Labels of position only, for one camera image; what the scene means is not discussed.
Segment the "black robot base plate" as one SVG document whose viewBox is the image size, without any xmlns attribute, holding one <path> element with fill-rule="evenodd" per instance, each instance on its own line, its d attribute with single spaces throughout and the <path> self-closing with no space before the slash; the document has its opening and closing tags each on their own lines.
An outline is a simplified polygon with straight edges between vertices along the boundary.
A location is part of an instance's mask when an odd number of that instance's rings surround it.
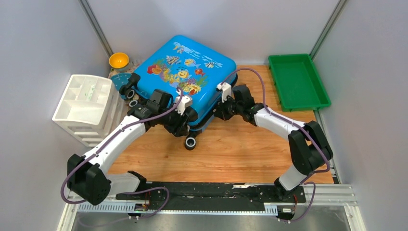
<svg viewBox="0 0 408 231">
<path fill-rule="evenodd" d="M 289 209 L 306 203 L 305 192 L 301 186 L 291 194 L 281 197 L 273 184 L 261 183 L 151 181 L 142 183 L 137 191 L 145 193 L 119 194 L 116 199 L 147 203 L 150 211 L 163 206 L 163 212 L 264 212 L 268 203 L 284 204 L 284 207 Z"/>
</svg>

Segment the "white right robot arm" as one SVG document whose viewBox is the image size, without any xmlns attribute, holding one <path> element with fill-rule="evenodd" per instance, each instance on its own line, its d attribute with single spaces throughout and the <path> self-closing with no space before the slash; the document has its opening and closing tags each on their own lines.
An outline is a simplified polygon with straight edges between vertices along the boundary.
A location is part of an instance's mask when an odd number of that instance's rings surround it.
<svg viewBox="0 0 408 231">
<path fill-rule="evenodd" d="M 316 121 L 308 123 L 283 116 L 263 103 L 255 103 L 246 85 L 232 87 L 228 83 L 217 85 L 221 98 L 215 107 L 215 116 L 225 121 L 241 116 L 245 122 L 265 128 L 289 143 L 292 165 L 275 180 L 275 197 L 288 201 L 294 189 L 304 183 L 321 166 L 329 167 L 333 152 L 327 138 Z"/>
</svg>

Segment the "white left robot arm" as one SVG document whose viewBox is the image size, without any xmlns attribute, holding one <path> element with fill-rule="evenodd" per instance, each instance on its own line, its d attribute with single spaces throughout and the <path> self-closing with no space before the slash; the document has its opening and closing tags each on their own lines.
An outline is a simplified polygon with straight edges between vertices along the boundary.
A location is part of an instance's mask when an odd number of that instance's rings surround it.
<svg viewBox="0 0 408 231">
<path fill-rule="evenodd" d="M 113 162 L 132 142 L 144 135 L 149 128 L 163 125 L 168 128 L 187 128 L 192 98 L 177 88 L 178 96 L 155 90 L 150 99 L 131 101 L 131 108 L 119 125 L 94 148 L 82 156 L 73 154 L 67 162 L 67 177 L 62 183 L 61 198 L 68 204 L 88 202 L 98 205 L 108 196 L 130 194 L 140 200 L 147 193 L 147 186 L 132 172 L 109 175 Z"/>
</svg>

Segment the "blue fish-print suitcase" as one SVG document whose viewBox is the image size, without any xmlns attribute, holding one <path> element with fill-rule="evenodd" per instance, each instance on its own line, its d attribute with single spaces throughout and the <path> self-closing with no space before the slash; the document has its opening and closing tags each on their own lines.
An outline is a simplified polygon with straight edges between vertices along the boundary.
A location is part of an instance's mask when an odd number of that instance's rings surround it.
<svg viewBox="0 0 408 231">
<path fill-rule="evenodd" d="M 212 50 L 186 36 L 176 35 L 144 61 L 118 91 L 126 100 L 143 102 L 155 90 L 178 96 L 177 88 L 192 97 L 189 110 L 195 111 L 195 121 L 189 123 L 184 142 L 187 150 L 196 147 L 196 136 L 214 119 L 213 109 L 221 98 L 219 83 L 232 87 L 238 76 L 236 63 L 229 57 Z"/>
</svg>

